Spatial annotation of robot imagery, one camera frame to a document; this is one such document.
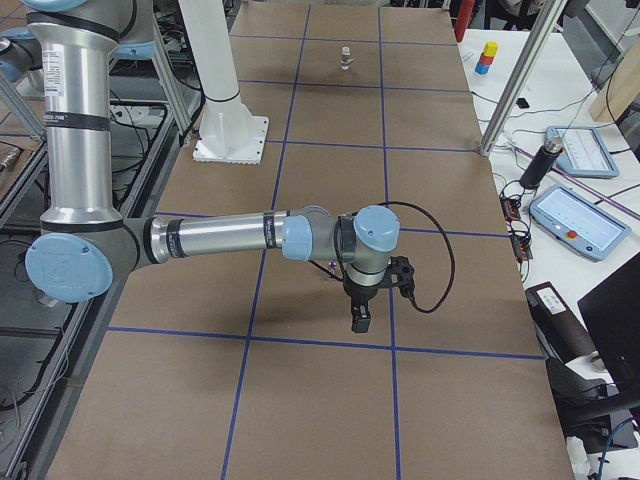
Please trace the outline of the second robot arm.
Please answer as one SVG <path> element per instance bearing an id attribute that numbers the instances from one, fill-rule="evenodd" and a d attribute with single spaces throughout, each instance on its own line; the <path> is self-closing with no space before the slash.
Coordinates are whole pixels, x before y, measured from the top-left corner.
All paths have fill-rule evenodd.
<path id="1" fill-rule="evenodd" d="M 11 83 L 26 76 L 32 88 L 44 92 L 41 45 L 27 27 L 1 32 L 1 73 Z"/>

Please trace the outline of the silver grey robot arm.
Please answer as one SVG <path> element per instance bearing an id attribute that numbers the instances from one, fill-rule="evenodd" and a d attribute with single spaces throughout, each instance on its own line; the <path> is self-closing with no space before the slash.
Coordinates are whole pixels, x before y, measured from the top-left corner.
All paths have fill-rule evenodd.
<path id="1" fill-rule="evenodd" d="M 131 272 L 172 258 L 278 249 L 295 261 L 334 261 L 351 300 L 352 329 L 368 330 L 368 303 L 398 285 L 397 216 L 382 206 L 333 217 L 310 206 L 204 219 L 126 219 L 112 194 L 108 63 L 119 48 L 158 52 L 148 1 L 30 1 L 29 31 L 42 49 L 50 207 L 26 254 L 31 282 L 78 303 Z"/>

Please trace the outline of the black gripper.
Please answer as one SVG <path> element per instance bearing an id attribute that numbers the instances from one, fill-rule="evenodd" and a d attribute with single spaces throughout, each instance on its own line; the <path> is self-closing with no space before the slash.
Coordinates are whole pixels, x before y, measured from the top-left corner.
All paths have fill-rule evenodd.
<path id="1" fill-rule="evenodd" d="M 380 289 L 390 287 L 390 281 L 383 278 L 372 286 L 364 286 L 356 283 L 349 276 L 343 281 L 343 289 L 351 298 L 351 330 L 353 333 L 367 333 L 371 325 L 371 313 L 368 302 L 374 298 Z"/>

